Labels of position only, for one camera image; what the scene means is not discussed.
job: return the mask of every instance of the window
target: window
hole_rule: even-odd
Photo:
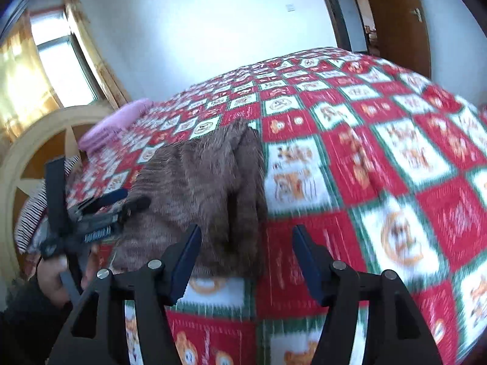
[[[33,16],[31,25],[40,60],[62,105],[84,106],[101,98],[101,90],[64,12]]]

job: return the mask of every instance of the curtain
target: curtain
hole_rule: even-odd
[[[14,141],[36,120],[60,107],[25,12],[0,46],[0,141]]]
[[[130,96],[117,79],[110,66],[103,61],[88,31],[88,19],[83,13],[80,0],[64,0],[66,16],[96,80],[111,106],[118,109],[130,101]]]

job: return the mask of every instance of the door handle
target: door handle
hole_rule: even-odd
[[[418,21],[420,23],[423,23],[423,17],[421,16],[421,10],[419,8],[416,8],[412,11],[410,11],[413,15],[416,15],[416,18],[418,18]]]

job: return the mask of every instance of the metal screw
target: metal screw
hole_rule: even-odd
[[[162,265],[162,262],[159,259],[153,259],[153,260],[149,261],[149,263],[147,264],[149,269],[159,269],[161,267],[161,265]]]
[[[105,278],[105,277],[108,277],[109,274],[110,274],[110,272],[107,269],[100,269],[98,271],[98,273],[96,274],[96,276],[98,278]]]
[[[337,270],[343,270],[347,267],[347,264],[343,261],[333,261],[333,267]]]
[[[398,274],[394,270],[386,270],[384,276],[389,280],[395,280]]]

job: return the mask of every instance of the bed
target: bed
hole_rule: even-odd
[[[69,203],[129,189],[159,147],[239,117],[264,144],[266,273],[190,281],[168,311],[183,363],[309,363],[326,309],[291,249],[298,223],[356,270],[396,270],[444,363],[460,362],[487,326],[486,125],[461,97],[387,60],[315,48],[193,85],[85,162]],[[131,362],[142,363],[134,317],[128,303]],[[366,328],[363,307],[353,364]]]

